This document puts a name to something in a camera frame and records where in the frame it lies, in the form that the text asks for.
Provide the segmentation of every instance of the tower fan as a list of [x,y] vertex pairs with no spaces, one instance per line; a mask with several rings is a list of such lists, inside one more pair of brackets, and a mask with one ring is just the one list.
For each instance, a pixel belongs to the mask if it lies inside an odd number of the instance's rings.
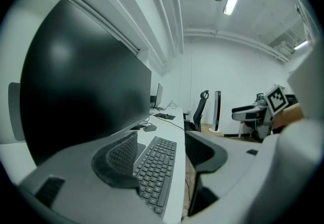
[[215,92],[213,126],[211,128],[209,128],[209,130],[214,132],[214,133],[220,133],[221,132],[221,130],[219,129],[220,112],[221,112],[221,91],[216,91]]

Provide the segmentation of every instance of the keyboard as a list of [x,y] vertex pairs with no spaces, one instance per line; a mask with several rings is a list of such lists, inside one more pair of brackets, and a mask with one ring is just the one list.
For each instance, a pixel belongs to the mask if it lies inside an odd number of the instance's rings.
[[160,217],[168,202],[176,150],[176,142],[155,137],[134,164],[140,197]]

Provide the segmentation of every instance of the office chair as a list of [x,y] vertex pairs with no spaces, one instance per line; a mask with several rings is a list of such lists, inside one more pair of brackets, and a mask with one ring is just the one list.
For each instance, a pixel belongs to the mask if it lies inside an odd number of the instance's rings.
[[189,115],[188,113],[183,114],[184,119],[184,129],[185,130],[192,130],[192,131],[199,131],[201,132],[201,118],[203,117],[202,113],[206,104],[207,99],[209,98],[209,91],[203,91],[200,94],[200,102],[198,104],[198,108],[193,115],[193,123],[186,119],[186,116]]

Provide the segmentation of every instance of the mouse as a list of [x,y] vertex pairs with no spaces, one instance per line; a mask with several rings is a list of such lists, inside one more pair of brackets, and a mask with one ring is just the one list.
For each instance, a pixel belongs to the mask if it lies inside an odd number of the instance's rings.
[[151,131],[155,131],[157,129],[157,126],[156,125],[149,125],[149,126],[146,126],[143,128],[143,130],[145,132],[151,132]]
[[166,115],[164,114],[164,115],[161,115],[160,118],[167,120],[169,118],[169,115],[168,114],[166,114]]

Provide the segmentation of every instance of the black monitor screen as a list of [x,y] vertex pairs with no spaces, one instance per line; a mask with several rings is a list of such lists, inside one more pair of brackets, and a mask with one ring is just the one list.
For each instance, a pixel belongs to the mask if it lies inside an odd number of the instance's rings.
[[40,164],[149,116],[151,71],[67,0],[39,27],[21,75],[21,119]]

